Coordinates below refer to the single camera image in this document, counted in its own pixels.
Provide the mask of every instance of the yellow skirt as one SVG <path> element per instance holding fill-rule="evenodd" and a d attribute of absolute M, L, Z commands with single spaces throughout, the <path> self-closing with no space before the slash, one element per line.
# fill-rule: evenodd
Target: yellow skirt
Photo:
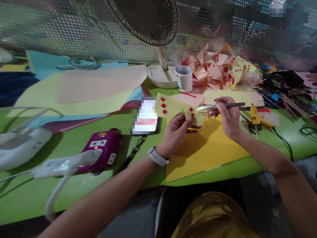
<path fill-rule="evenodd" d="M 251 228 L 239 204 L 220 192 L 196 198 L 185 211 L 172 238 L 260 237 Z"/>

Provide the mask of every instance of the smartphone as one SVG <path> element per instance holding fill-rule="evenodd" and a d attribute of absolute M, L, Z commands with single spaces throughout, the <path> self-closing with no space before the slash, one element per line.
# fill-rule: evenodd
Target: smartphone
<path fill-rule="evenodd" d="M 132 136 L 151 135 L 158 131 L 159 117 L 155 113 L 155 99 L 142 100 L 130 131 Z"/>

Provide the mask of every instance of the perforated metal screen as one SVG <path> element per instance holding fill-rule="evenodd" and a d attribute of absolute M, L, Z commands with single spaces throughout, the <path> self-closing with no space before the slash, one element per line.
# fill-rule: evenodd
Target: perforated metal screen
<path fill-rule="evenodd" d="M 158 61 L 156 48 L 127 31 L 105 1 L 91 2 L 124 53 L 97 23 L 80 18 L 69 0 L 1 0 L 0 46 L 119 62 Z M 206 43 L 215 52 L 228 42 L 237 55 L 260 65 L 300 71 L 317 65 L 316 1 L 180 0 L 178 9 L 178 34 L 163 47 L 167 60 L 174 52 L 196 56 Z"/>

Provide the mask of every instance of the green table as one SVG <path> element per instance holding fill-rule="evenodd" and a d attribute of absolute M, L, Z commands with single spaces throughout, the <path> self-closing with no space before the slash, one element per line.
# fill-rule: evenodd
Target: green table
<path fill-rule="evenodd" d="M 148 79 L 144 82 L 144 86 L 151 96 L 156 96 L 158 92 L 166 95 L 171 95 L 171 92 L 174 94 L 179 92 L 178 89 L 157 88 L 152 85 Z M 5 117 L 7 113 L 7 111 L 0 111 L 0 132 L 7 132 L 9 129 L 20 124 L 26 119 L 17 118 L 12 120 L 12 118 Z M 91 173 L 72 176 L 55 203 L 56 212 L 65 210 L 72 203 L 108 180 L 112 176 L 113 172 L 119 167 L 121 162 L 130 153 L 139 139 L 139 137 L 130 136 L 132 120 L 133 117 L 130 114 L 130 111 L 127 110 L 69 131 L 56 134 L 31 161 L 9 172 L 0 173 L 0 179 L 29 170 L 40 165 L 46 159 L 77 155 L 82 151 L 93 133 L 106 131 L 113 127 L 120 129 L 123 134 L 123 140 L 115 165 L 98 176 L 93 176 Z M 311 119 L 304 122 L 301 118 L 297 118 L 297 123 L 293 123 L 288 117 L 281 114 L 280 124 L 281 126 L 276 129 L 278 133 L 292 146 L 294 159 L 297 160 L 317 153 L 317 147 L 315 146 L 317 142 L 317 135 L 302 136 L 299 131 L 300 128 L 304 126 L 317 128 L 317 125 Z M 150 147 L 159 144 L 165 127 L 166 120 L 161 120 L 158 134 L 148 136 L 132 163 L 142 157 Z M 260 132 L 260 140 L 278 148 L 288 156 L 290 155 L 288 147 L 284 144 L 284 142 L 269 130 L 263 129 Z M 209 171 L 170 182 L 167 185 L 183 186 L 196 183 L 215 182 L 230 178 L 241 178 L 261 170 L 263 170 L 263 168 L 259 165 L 259 163 L 249 156 Z M 60 179 L 61 178 L 32 179 L 32 175 L 22 175 L 15 179 L 1 183 L 0 225 L 42 216 L 44 214 L 44 206 Z M 162 184 L 165 184 L 165 168 L 158 168 L 156 172 L 149 177 L 143 185 L 143 188 L 159 186 Z"/>

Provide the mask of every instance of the white watch strap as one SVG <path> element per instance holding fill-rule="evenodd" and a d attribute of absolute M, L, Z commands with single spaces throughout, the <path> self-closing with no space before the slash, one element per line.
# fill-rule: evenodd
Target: white watch strap
<path fill-rule="evenodd" d="M 157 163 L 159 166 L 164 167 L 169 163 L 169 157 L 167 159 L 164 159 L 161 157 L 158 153 L 155 151 L 155 146 L 148 150 L 148 155 L 151 160 L 153 160 L 155 163 Z"/>

